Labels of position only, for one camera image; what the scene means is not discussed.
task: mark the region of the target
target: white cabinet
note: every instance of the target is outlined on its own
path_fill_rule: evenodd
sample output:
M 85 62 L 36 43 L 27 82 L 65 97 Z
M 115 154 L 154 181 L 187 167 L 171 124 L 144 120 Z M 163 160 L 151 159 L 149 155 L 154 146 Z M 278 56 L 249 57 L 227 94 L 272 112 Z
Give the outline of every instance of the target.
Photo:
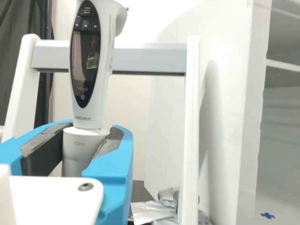
M 159 35 L 164 43 L 171 36 L 172 43 L 185 42 L 195 31 L 201 38 L 199 208 L 214 225 L 300 222 L 299 27 L 298 0 L 199 0 Z M 156 104 L 184 108 L 176 97 L 183 86 L 168 86 L 171 97 Z M 176 121 L 174 130 L 174 118 L 182 120 L 183 112 L 149 114 L 149 138 L 160 120 L 164 137 L 147 150 L 155 156 L 146 162 L 145 181 L 153 195 L 180 182 L 184 128 Z

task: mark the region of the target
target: white plastic base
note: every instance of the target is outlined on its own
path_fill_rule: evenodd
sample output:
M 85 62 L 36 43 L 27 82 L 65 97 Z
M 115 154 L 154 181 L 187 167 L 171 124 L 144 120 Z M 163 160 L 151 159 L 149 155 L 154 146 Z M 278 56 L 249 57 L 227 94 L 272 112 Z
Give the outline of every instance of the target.
M 0 165 L 0 193 L 1 225 L 93 225 L 103 201 L 98 180 L 10 176 L 8 165 Z
M 75 127 L 64 129 L 63 177 L 81 177 L 81 172 L 90 164 L 100 143 L 109 134 L 107 130 L 84 130 Z

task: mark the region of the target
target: pipette display screen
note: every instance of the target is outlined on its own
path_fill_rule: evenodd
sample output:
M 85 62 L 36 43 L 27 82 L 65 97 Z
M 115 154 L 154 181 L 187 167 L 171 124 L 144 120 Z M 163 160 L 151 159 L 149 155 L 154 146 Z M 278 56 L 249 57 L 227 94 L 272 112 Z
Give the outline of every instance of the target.
M 85 1 L 78 11 L 71 39 L 72 86 L 81 108 L 87 106 L 95 87 L 101 46 L 99 18 L 94 6 L 87 5 L 88 2 Z

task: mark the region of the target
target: dark curtain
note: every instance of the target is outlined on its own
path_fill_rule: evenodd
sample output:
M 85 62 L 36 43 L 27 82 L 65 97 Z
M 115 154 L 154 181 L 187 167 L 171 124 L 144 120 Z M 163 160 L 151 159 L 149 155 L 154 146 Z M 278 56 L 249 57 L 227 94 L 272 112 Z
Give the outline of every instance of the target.
M 4 124 L 23 35 L 45 39 L 47 0 L 0 0 L 0 125 Z M 39 80 L 35 127 L 45 123 L 45 76 Z

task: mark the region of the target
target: white bar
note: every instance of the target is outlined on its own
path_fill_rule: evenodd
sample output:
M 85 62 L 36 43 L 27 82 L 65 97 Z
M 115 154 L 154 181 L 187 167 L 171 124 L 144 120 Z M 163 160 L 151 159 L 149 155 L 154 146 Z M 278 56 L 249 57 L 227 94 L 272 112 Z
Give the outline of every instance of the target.
M 300 66 L 286 63 L 286 62 L 280 62 L 280 61 L 267 59 L 267 66 L 272 67 L 272 68 L 289 70 L 289 71 L 293 71 L 293 72 L 300 72 Z
M 31 131 L 34 127 L 39 72 L 30 68 L 30 61 L 38 40 L 39 37 L 35 34 L 27 34 L 22 38 L 2 143 L 11 137 L 19 137 Z
M 69 41 L 40 40 L 31 60 L 31 68 L 39 71 L 67 72 L 69 68 Z M 144 44 L 116 48 L 113 70 L 118 73 L 185 74 L 186 45 Z
M 68 71 L 69 41 L 39 40 L 33 51 L 31 68 L 50 71 Z
M 180 224 L 198 223 L 199 113 L 204 96 L 200 77 L 200 38 L 187 39 L 183 174 L 179 198 Z

